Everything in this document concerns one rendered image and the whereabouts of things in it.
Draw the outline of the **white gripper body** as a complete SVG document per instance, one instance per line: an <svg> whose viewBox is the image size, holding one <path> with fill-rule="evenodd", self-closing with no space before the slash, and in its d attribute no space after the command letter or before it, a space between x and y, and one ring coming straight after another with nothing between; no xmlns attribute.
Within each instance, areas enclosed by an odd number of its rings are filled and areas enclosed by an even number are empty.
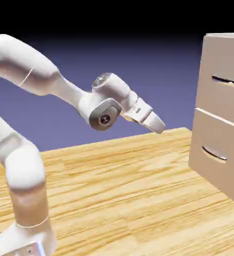
<svg viewBox="0 0 234 256"><path fill-rule="evenodd" d="M161 134L165 130L165 123L153 111L142 122L142 125L157 134Z"/></svg>

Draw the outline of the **beige cabinet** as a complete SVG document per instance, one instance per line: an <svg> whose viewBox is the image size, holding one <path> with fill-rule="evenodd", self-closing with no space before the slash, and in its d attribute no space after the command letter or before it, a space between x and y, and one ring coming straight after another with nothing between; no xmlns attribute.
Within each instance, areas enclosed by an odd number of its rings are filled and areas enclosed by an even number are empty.
<svg viewBox="0 0 234 256"><path fill-rule="evenodd" d="M204 36L188 164L234 201L234 32Z"/></svg>

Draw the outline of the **beige drawer front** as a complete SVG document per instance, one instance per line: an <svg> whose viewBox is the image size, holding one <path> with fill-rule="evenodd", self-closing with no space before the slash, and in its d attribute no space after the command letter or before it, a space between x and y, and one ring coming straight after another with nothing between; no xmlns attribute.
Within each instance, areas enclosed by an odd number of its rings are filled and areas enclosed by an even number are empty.
<svg viewBox="0 0 234 256"><path fill-rule="evenodd" d="M234 84L211 76L234 80L234 33L209 33L203 38L197 87L197 108L234 123Z"/></svg>
<svg viewBox="0 0 234 256"><path fill-rule="evenodd" d="M219 151L227 161L208 155L202 146ZM234 201L234 123L196 108L188 165Z"/></svg>

